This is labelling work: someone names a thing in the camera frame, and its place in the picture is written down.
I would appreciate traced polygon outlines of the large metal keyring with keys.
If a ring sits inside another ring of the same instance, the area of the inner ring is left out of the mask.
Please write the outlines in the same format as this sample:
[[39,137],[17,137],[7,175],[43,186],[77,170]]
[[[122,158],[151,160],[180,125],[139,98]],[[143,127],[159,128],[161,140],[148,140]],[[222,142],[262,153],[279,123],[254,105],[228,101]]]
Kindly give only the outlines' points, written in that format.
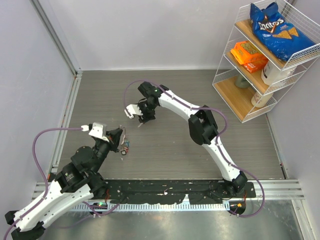
[[120,143],[120,154],[122,156],[125,156],[129,152],[130,141],[127,138],[126,128],[122,125],[120,126],[120,128],[122,129],[122,133],[123,133],[122,140]]

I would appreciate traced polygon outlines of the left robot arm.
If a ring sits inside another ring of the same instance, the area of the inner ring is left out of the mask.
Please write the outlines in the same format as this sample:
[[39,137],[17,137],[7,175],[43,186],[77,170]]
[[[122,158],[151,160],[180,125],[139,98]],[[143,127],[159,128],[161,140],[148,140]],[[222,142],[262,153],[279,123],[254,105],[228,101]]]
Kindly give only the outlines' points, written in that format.
[[45,190],[21,210],[5,214],[9,225],[4,235],[14,240],[37,240],[45,230],[68,210],[90,199],[101,199],[107,194],[108,184],[99,169],[110,152],[117,153],[123,134],[119,126],[107,130],[106,125],[90,123],[79,127],[88,132],[94,146],[81,146],[70,158],[70,163],[55,175],[52,182],[44,181]]

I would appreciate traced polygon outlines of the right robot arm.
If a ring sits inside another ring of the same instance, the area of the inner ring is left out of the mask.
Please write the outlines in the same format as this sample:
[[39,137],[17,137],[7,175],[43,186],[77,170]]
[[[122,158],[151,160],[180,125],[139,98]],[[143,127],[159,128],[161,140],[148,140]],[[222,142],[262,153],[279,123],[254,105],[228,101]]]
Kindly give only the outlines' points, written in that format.
[[238,197],[244,192],[248,179],[223,146],[218,125],[207,105],[194,105],[175,95],[164,85],[156,87],[146,81],[140,84],[138,90],[145,98],[135,106],[137,111],[134,114],[139,117],[141,123],[155,119],[156,107],[166,108],[182,117],[188,123],[189,135],[193,142],[205,148],[218,166],[227,193],[232,197]]

